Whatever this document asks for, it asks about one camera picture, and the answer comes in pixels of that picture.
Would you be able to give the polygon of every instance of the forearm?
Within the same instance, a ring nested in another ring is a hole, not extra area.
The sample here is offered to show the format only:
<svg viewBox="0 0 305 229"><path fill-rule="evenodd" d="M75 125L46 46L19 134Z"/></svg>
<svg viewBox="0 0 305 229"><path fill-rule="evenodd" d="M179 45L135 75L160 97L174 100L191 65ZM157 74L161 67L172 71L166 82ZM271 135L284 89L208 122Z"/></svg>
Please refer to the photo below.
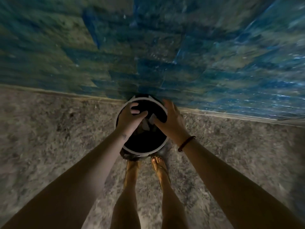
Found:
<svg viewBox="0 0 305 229"><path fill-rule="evenodd" d="M176 143L181 145L185 138ZM303 228L288 208L198 141L190 141L183 151L235 229Z"/></svg>
<svg viewBox="0 0 305 229"><path fill-rule="evenodd" d="M81 228L127 139L115 130L36 195L3 229Z"/></svg>

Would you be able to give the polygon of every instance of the black bucket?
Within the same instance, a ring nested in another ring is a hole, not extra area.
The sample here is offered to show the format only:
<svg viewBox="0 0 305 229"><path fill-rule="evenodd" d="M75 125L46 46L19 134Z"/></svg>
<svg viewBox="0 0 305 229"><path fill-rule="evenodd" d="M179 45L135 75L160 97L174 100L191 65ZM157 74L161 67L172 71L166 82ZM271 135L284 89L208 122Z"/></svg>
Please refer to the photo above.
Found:
<svg viewBox="0 0 305 229"><path fill-rule="evenodd" d="M124 107L130 102L139 103L139 105L133 107L133 109L139 110L140 113L143 111L148 111L146 119L150 119L152 114L154 114L161 122L166 122L167 111L159 100L149 95L137 95L132 97L120 109L115 118L114 128L116 128L117 126L118 116L120 115ZM146 157L160 150L166 144L168 138L155 125L151 127L154 127L153 130L144 131L138 135L133 133L128 139L128 141L124 144L123 149L131 154L135 154L140 157Z"/></svg>

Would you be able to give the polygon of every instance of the hand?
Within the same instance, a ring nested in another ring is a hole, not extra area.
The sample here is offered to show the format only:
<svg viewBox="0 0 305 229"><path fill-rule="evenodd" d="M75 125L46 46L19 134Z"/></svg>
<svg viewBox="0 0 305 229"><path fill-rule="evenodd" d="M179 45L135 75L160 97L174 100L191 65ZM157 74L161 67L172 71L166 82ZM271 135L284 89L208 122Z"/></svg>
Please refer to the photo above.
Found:
<svg viewBox="0 0 305 229"><path fill-rule="evenodd" d="M177 106L170 100L163 100L167 108L167 121L162 123L159 119L155 119L155 125L178 146L190 137L185 129L184 119Z"/></svg>
<svg viewBox="0 0 305 229"><path fill-rule="evenodd" d="M139 126L141 121L147 116L148 111L144 111L141 114L139 110L132 109L132 107L138 106L139 103L130 102L128 103L121 114L119 115L119 121L117 123L116 129L121 130L125 138L129 138L132 133Z"/></svg>

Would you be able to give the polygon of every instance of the concrete floor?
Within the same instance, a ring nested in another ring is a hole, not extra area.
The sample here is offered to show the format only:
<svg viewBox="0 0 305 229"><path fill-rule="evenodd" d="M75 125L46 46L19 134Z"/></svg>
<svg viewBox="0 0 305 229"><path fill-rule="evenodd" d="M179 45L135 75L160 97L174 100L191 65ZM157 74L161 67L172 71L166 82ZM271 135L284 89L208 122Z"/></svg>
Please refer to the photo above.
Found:
<svg viewBox="0 0 305 229"><path fill-rule="evenodd" d="M0 101L1 226L112 131L119 105L8 89L0 89ZM305 129L194 114L185 120L204 146L305 219ZM191 228L231 228L186 156L177 146L167 155ZM125 168L119 157L83 228L109 228ZM160 228L162 194L148 159L136 188L142 228Z"/></svg>

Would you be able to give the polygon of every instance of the blue wall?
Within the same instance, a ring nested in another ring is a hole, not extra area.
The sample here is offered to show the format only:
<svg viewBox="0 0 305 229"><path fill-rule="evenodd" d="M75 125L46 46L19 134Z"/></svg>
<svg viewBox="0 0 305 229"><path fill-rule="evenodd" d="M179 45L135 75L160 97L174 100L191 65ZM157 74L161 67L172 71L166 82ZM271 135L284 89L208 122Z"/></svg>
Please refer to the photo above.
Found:
<svg viewBox="0 0 305 229"><path fill-rule="evenodd" d="M305 0L0 0L0 82L305 117Z"/></svg>

